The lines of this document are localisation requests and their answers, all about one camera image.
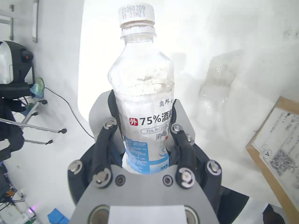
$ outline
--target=caster wheel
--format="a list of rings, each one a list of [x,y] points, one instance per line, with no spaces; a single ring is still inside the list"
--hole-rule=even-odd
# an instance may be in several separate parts
[[[59,133],[65,134],[67,132],[67,130],[65,128],[63,128],[62,130],[59,131]]]

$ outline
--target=bottle label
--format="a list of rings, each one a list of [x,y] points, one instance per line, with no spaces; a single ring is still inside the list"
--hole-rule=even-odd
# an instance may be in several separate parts
[[[173,91],[143,96],[115,93],[128,165],[138,173],[152,174],[169,166],[164,141],[169,136]]]

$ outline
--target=cardboard box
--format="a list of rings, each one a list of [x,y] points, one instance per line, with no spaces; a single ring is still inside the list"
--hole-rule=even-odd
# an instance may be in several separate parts
[[[290,223],[299,224],[299,103],[280,97],[246,149]]]

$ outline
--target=red label icon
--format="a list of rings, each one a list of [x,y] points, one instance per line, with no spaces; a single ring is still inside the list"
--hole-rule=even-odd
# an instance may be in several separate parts
[[[130,125],[131,126],[138,126],[138,119],[137,118],[130,118]]]

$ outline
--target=blue block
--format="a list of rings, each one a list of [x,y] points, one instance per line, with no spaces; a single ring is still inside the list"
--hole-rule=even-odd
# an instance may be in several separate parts
[[[62,221],[64,215],[61,214],[56,208],[48,214],[48,219],[51,224],[59,224]]]
[[[59,224],[68,224],[70,222],[70,220],[66,217],[64,217],[60,222]]]

